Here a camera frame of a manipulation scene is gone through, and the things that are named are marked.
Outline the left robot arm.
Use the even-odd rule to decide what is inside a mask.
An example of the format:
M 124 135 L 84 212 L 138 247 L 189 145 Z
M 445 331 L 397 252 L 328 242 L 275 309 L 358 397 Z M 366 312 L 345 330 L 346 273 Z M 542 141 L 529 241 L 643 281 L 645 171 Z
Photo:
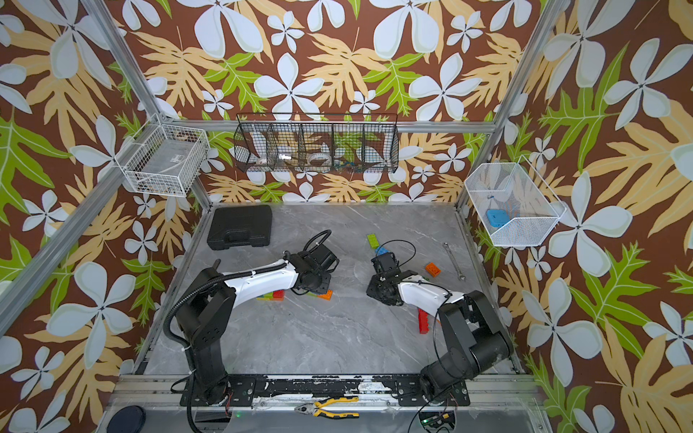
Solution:
M 216 265 L 203 269 L 162 326 L 164 335 L 182 347 L 188 363 L 182 402 L 218 406 L 228 400 L 220 339 L 234 308 L 277 290 L 325 294 L 338 265 L 339 258 L 328 247 L 316 245 L 242 272 L 219 272 Z

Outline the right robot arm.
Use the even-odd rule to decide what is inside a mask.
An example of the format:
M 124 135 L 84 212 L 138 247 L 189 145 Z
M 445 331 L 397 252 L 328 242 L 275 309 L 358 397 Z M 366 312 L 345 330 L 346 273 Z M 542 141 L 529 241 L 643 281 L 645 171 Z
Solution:
M 505 325 L 483 292 L 453 292 L 420 274 L 404 271 L 392 253 L 371 260 L 366 295 L 387 306 L 411 305 L 440 323 L 447 352 L 420 370 L 420 392 L 441 402 L 467 380 L 476 378 L 514 353 Z

